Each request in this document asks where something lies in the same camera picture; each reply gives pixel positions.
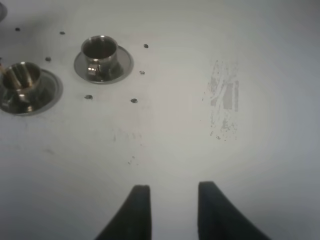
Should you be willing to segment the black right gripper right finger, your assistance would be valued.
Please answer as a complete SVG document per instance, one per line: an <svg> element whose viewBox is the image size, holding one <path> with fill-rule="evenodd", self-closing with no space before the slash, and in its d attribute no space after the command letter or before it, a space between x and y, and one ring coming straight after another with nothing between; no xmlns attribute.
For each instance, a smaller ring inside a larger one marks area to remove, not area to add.
<svg viewBox="0 0 320 240"><path fill-rule="evenodd" d="M197 229L200 240L268 240L212 181L198 184Z"/></svg>

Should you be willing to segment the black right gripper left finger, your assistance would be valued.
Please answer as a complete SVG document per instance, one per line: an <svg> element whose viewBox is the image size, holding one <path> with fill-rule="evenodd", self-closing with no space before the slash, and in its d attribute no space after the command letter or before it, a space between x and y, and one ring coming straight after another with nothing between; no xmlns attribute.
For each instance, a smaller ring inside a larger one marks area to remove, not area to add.
<svg viewBox="0 0 320 240"><path fill-rule="evenodd" d="M151 189L135 185L112 220L96 237L97 240L151 240Z"/></svg>

